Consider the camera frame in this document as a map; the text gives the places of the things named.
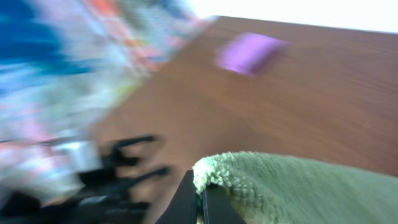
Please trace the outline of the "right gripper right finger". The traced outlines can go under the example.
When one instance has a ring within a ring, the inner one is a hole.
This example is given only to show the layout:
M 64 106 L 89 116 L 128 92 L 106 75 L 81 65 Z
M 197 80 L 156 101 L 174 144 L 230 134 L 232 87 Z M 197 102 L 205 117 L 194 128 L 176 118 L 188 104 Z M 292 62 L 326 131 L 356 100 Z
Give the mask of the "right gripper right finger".
M 202 196 L 204 224 L 246 224 L 232 207 L 222 186 L 211 184 Z

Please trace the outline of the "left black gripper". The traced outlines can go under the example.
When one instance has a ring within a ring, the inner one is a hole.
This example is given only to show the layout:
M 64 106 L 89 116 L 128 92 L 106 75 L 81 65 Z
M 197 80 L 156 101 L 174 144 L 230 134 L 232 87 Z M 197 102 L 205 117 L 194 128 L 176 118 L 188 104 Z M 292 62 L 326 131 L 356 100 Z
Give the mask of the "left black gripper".
M 129 189 L 136 184 L 150 179 L 168 175 L 170 167 L 162 167 L 139 177 L 118 177 L 119 167 L 134 167 L 141 161 L 140 157 L 125 157 L 121 149 L 139 143 L 155 142 L 158 136 L 150 134 L 136 138 L 119 139 L 111 146 L 111 153 L 101 159 L 104 167 L 91 172 L 79 174 L 80 180 L 85 184 L 78 196 L 88 198 L 104 196 L 111 208 L 119 205 L 122 208 L 135 212 L 144 212 L 149 208 L 148 202 L 132 202 Z

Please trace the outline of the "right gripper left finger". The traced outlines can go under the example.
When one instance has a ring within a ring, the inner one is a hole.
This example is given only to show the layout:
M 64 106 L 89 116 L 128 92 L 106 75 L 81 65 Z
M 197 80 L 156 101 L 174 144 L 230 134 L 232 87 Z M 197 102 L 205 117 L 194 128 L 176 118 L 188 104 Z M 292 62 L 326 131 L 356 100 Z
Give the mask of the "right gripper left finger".
M 193 184 L 193 170 L 186 171 L 169 206 L 155 224 L 196 224 L 198 195 Z

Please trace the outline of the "green microfiber cloth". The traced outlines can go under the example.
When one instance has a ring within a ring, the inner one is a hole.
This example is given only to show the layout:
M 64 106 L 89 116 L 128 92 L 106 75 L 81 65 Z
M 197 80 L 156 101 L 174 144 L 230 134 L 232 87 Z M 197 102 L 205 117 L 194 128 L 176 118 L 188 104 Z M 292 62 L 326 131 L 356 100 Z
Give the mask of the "green microfiber cloth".
M 226 152 L 196 162 L 193 183 L 221 186 L 248 223 L 397 224 L 397 178 L 364 169 Z

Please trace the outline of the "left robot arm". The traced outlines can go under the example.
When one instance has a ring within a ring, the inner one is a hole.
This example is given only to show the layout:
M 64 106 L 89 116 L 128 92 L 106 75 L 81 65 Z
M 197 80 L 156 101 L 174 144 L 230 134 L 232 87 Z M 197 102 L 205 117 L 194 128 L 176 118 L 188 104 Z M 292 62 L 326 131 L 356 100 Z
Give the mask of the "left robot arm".
M 156 135 L 120 139 L 105 156 L 78 137 L 1 141 L 1 223 L 142 223 L 150 204 L 133 202 L 130 188 L 170 169 L 119 177 L 118 168 L 142 160 L 125 156 L 124 147 L 158 140 Z

